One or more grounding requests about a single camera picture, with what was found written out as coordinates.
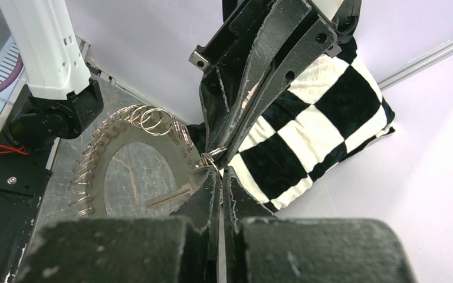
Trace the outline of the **black white checkered pillow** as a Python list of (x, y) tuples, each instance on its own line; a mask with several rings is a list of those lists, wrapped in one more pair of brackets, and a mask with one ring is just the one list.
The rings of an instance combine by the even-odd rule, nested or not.
[(331, 168), (395, 131), (395, 112), (352, 38), (322, 55), (249, 130), (230, 162), (241, 185), (272, 212)]

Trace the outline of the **silver key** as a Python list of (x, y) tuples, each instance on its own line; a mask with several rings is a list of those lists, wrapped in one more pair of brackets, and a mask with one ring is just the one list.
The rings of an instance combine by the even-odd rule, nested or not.
[(181, 200), (182, 202), (184, 202), (199, 189), (204, 180), (204, 173), (191, 174), (188, 183), (185, 183), (180, 189), (176, 189), (156, 198), (147, 200), (145, 202), (145, 205), (147, 208), (156, 208), (163, 203), (173, 200)]

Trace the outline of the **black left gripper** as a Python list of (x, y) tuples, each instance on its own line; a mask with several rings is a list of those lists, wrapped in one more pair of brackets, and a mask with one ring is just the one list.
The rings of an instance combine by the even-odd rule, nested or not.
[(221, 160), (231, 160), (256, 119), (335, 42), (311, 1), (238, 1), (189, 57), (203, 71), (205, 150), (222, 149)]

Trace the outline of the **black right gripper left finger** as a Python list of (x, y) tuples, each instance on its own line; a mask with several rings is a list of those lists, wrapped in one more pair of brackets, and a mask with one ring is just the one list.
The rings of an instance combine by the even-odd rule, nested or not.
[(221, 175), (192, 173), (195, 193), (169, 216), (77, 218), (44, 226), (16, 282), (217, 282)]

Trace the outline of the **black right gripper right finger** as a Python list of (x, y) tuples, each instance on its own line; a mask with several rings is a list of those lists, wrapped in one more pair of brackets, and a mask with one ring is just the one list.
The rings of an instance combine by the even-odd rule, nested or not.
[(228, 282), (415, 282), (396, 233), (377, 219), (281, 219), (223, 175)]

